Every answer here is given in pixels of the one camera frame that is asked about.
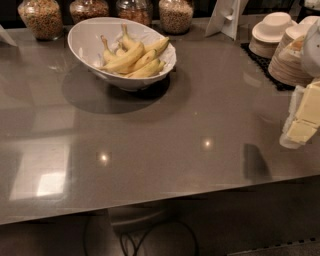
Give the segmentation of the white yellow gripper body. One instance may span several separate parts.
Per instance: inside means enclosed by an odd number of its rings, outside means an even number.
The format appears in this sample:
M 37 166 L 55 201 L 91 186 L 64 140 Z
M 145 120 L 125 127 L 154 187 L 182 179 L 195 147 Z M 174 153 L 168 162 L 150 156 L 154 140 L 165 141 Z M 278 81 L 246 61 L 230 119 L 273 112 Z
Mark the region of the white yellow gripper body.
M 282 128 L 279 142 L 283 147 L 298 149 L 320 128 L 320 81 L 306 88 L 297 86 L 292 93 L 289 116 Z

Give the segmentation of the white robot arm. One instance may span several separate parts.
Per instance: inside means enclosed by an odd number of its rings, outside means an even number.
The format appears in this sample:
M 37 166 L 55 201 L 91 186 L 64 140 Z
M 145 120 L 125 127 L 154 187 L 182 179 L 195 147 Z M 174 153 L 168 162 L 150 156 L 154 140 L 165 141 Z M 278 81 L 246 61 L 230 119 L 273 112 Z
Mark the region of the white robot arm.
M 301 49 L 301 67 L 312 78 L 305 88 L 297 86 L 291 96 L 289 116 L 279 143 L 297 149 L 305 145 L 320 127 L 320 20 L 307 31 Z

